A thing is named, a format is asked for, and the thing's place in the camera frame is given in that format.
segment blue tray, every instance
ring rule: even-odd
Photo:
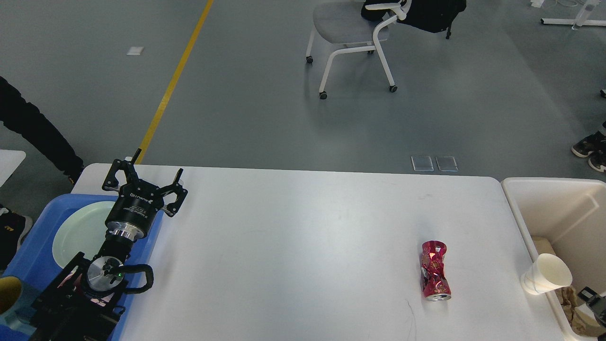
[[[34,288],[43,291],[47,285],[55,279],[61,271],[61,268],[55,263],[53,258],[53,240],[55,234],[63,222],[74,212],[86,205],[99,201],[116,201],[114,195],[86,195],[86,194],[64,194],[56,197],[42,211],[42,214],[32,227],[25,242],[8,265],[3,276],[15,276],[22,281],[32,285]],[[151,231],[145,239],[135,243],[127,265],[147,263],[156,239],[160,231],[159,225],[164,214],[160,212],[156,216]],[[129,286],[137,286],[142,274],[126,275]],[[126,312],[120,318],[113,336],[110,340],[118,340],[124,323],[128,308],[130,307],[135,295],[123,295],[118,305],[126,307]],[[22,341],[27,340],[29,336],[13,331],[6,326],[0,325],[0,340]]]

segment gray floor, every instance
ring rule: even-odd
[[[570,146],[606,120],[606,29],[541,25],[579,7],[468,0],[451,40],[392,27],[378,56],[304,54],[321,0],[215,0],[145,156],[147,164],[413,173],[411,155],[453,155],[456,175],[604,180]],[[0,75],[35,103],[87,164],[139,146],[205,1],[3,1]],[[606,19],[606,5],[592,19]],[[144,46],[141,56],[126,56]],[[19,135],[27,158],[0,202],[37,217],[70,184]]]

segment yellow floor line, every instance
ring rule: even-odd
[[[145,133],[145,136],[143,137],[143,141],[141,141],[141,145],[139,146],[139,148],[141,148],[141,154],[139,154],[139,157],[137,158],[137,160],[135,162],[136,164],[140,164],[141,161],[143,161],[145,152],[147,151],[147,148],[149,147],[149,145],[152,141],[153,135],[156,132],[156,129],[158,128],[158,124],[160,123],[160,120],[162,119],[164,110],[166,110],[168,101],[170,101],[170,97],[173,95],[175,86],[177,85],[177,82],[179,81],[179,77],[181,77],[183,68],[185,67],[185,64],[187,63],[187,59],[189,58],[189,55],[191,53],[191,50],[193,49],[194,44],[196,44],[196,39],[198,38],[200,30],[202,29],[202,25],[204,25],[204,21],[206,20],[206,17],[208,16],[208,12],[210,11],[210,7],[212,5],[213,5],[213,0],[208,0],[208,2],[206,3],[206,7],[204,7],[204,11],[202,12],[202,15],[200,16],[200,19],[198,20],[198,23],[196,24],[196,28],[194,29],[193,33],[191,34],[191,38],[190,38],[189,42],[187,43],[187,47],[185,48],[183,55],[181,56],[181,60],[179,61],[179,65],[177,65],[177,69],[175,70],[175,73],[173,74],[173,78],[170,80],[170,83],[168,84],[168,88],[166,89],[166,92],[164,93],[164,97],[162,97],[162,101],[160,101],[160,105],[158,106],[158,109],[156,110],[156,114],[154,115],[153,119],[151,120],[149,128],[147,128],[147,132]]]

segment white plastic bin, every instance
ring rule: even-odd
[[[606,183],[564,178],[507,178],[501,183],[533,261],[531,235],[547,238],[573,276],[577,291],[606,291]],[[555,293],[546,293],[568,340],[596,340],[575,334]]]

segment gripper logo text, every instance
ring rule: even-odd
[[[145,198],[142,198],[142,197],[140,197],[140,196],[138,196],[136,194],[133,194],[133,193],[131,193],[130,196],[133,197],[133,198],[137,198],[139,200],[143,200],[146,203],[150,203],[150,204],[152,203],[151,199],[145,199]]]

